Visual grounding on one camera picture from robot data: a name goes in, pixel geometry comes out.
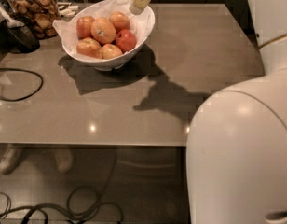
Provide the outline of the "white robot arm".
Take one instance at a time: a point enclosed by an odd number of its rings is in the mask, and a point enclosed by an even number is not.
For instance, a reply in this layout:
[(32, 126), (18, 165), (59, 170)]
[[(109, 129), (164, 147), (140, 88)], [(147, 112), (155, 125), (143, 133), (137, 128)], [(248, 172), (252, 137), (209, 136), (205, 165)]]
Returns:
[(212, 95), (189, 129), (191, 224), (287, 224), (287, 0), (248, 0), (265, 73)]

